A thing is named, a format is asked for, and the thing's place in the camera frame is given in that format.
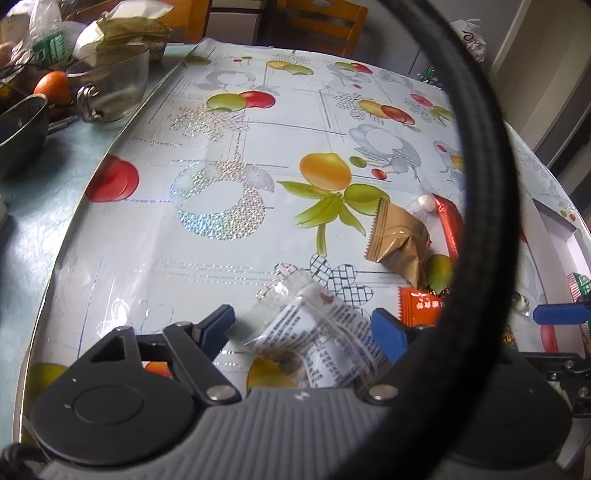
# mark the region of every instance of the black cable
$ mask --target black cable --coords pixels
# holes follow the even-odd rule
[[[495,95],[426,0],[380,0],[425,51],[456,112],[466,163],[466,224],[451,293],[412,383],[333,477],[423,479],[453,446],[495,364],[518,252],[519,197]]]

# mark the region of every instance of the candy wrapper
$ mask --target candy wrapper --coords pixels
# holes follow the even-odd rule
[[[591,279],[580,273],[571,273],[566,276],[569,283],[570,293],[574,301],[579,301],[583,296],[591,293]],[[591,356],[591,322],[585,322],[581,325],[581,336],[583,337],[583,346],[585,348],[585,356]]]
[[[398,319],[409,327],[435,325],[444,302],[439,297],[409,287],[398,288]]]
[[[413,287],[425,287],[424,264],[429,249],[425,225],[405,209],[380,199],[365,258],[388,267]]]
[[[464,220],[456,205],[451,200],[447,200],[439,195],[433,195],[433,197],[435,198],[437,212],[443,225],[443,234],[445,235],[449,258],[452,261],[452,266],[455,267],[460,242],[462,241]]]
[[[385,364],[369,320],[304,271],[273,285],[228,333],[299,388],[363,388]]]

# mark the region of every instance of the plastic bag of food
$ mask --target plastic bag of food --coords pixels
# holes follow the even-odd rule
[[[264,293],[229,336],[299,388],[363,388],[385,363],[369,320],[300,270]]]
[[[33,62],[40,66],[49,67],[66,58],[66,39],[56,0],[35,2],[29,20],[28,47],[33,54]]]
[[[124,0],[84,29],[74,56],[82,59],[102,47],[140,41],[150,48],[150,60],[160,60],[173,31],[158,19],[172,8],[156,0]]]
[[[482,26],[480,18],[471,18],[470,20],[456,20],[450,23],[462,43],[472,54],[478,63],[484,63],[486,60],[486,42],[477,30]]]

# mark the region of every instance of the glass handle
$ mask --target glass handle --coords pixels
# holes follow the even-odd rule
[[[98,89],[91,83],[80,87],[76,94],[76,106],[85,122],[96,122],[105,116],[102,111],[93,108],[90,104],[90,99],[98,94]]]

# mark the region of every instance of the gold candy wrapper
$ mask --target gold candy wrapper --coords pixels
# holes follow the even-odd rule
[[[424,290],[429,249],[425,225],[405,209],[380,199],[365,258],[388,267],[414,288]]]

